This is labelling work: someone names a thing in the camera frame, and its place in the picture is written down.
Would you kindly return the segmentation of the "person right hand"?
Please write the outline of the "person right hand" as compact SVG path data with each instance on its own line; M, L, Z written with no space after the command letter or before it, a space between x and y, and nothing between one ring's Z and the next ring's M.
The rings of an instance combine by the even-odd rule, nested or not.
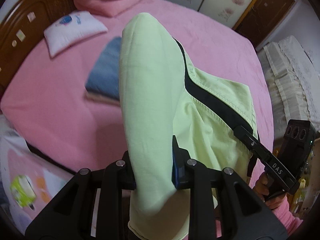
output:
M283 193L275 198L265 200L265 197L269 195L268 177L265 172L263 172L256 181L253 191L271 210L280 207L281 204L286 200L286 193Z

